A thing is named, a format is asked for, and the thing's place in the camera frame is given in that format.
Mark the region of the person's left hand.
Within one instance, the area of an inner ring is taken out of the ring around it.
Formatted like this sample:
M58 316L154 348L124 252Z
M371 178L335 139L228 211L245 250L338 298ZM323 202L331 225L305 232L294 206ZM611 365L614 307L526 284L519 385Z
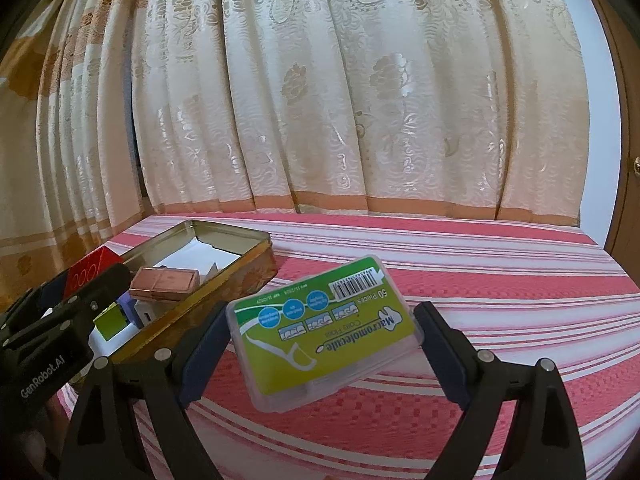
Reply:
M57 396L47 400L32 426L16 438L20 479L57 479L70 419Z

